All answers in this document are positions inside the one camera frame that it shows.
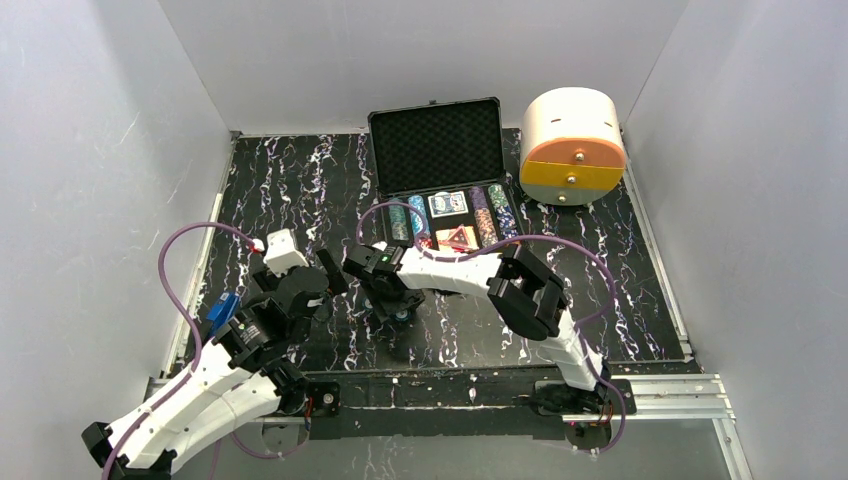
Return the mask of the blue playing card deck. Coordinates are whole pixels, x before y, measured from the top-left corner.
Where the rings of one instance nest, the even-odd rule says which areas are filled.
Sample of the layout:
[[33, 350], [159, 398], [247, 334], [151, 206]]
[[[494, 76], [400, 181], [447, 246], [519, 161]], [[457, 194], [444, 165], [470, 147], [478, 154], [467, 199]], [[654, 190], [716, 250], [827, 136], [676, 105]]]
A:
[[433, 218], [464, 215], [469, 212], [466, 196], [462, 191], [438, 192], [427, 197]]

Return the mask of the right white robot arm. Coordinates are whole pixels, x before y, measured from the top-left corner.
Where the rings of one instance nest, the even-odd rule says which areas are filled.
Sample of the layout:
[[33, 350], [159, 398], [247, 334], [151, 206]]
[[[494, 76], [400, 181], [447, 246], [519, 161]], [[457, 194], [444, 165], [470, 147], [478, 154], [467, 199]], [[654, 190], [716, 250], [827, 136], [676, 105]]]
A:
[[538, 343], [560, 371], [561, 380], [534, 386], [538, 412], [600, 414], [610, 405], [609, 370], [582, 340], [563, 280], [528, 249], [511, 244], [500, 252], [463, 255], [358, 245], [342, 269], [359, 280], [381, 321], [413, 313], [427, 290], [489, 301], [513, 334]]

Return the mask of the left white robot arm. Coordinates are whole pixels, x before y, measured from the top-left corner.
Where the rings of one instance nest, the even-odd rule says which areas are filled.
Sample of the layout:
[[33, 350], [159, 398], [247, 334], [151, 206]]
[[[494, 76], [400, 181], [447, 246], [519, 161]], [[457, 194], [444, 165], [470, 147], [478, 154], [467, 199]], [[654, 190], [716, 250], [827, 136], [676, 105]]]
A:
[[106, 479], [169, 479], [189, 459], [242, 425], [280, 414], [334, 416], [335, 382], [312, 383], [288, 349], [309, 336], [323, 306], [347, 292], [330, 252], [318, 266], [255, 275], [261, 293], [243, 301], [187, 367], [135, 411], [94, 422], [81, 438]]

